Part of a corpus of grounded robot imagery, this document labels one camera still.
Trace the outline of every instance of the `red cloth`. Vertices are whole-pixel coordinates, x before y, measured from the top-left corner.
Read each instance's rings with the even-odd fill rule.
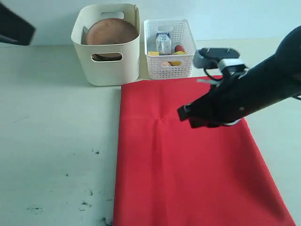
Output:
[[[196,78],[122,86],[114,226],[294,226],[247,123],[191,129]]]

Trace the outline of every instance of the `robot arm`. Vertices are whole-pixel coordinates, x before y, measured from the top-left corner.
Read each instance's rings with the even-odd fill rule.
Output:
[[[0,2],[0,42],[27,46],[35,28]]]
[[[193,59],[211,80],[207,94],[178,109],[181,121],[192,128],[230,126],[289,97],[301,94],[301,26],[290,32],[275,54],[248,70],[239,53],[230,48],[203,48]],[[218,68],[216,79],[207,69]]]

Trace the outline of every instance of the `white basket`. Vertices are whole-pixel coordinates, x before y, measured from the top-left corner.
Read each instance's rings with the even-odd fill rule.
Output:
[[[169,32],[172,48],[182,45],[186,55],[149,56],[156,51],[156,34]],[[156,19],[144,22],[145,54],[151,79],[187,78],[191,75],[192,59],[197,49],[187,20]],[[162,66],[163,62],[180,61],[180,66]]]
[[[133,24],[139,36],[128,43],[115,45],[85,45],[83,27],[90,28],[94,23],[105,19],[103,13],[121,12],[124,20]],[[139,76],[139,10],[132,4],[96,4],[83,8],[75,22],[71,39],[85,73],[86,79],[96,86],[121,85],[135,81]],[[92,60],[93,54],[120,53],[119,61]]]

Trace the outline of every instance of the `table surface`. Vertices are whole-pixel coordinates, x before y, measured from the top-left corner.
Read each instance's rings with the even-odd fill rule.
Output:
[[[233,47],[248,66],[280,38],[199,41]],[[141,45],[140,79],[147,79]],[[193,69],[193,76],[204,75]],[[0,224],[105,226],[113,216],[120,87],[94,87],[73,46],[0,48]],[[247,117],[301,225],[301,104],[288,99]]]

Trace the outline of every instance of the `white mesh basket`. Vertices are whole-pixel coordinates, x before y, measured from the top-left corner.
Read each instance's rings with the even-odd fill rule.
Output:
[[[156,34],[169,32],[172,48],[184,47],[186,55],[149,56],[149,51],[156,51]],[[156,19],[144,22],[145,54],[151,79],[187,78],[191,75],[192,58],[196,51],[190,26],[185,19]],[[162,66],[163,62],[180,61],[180,66]]]

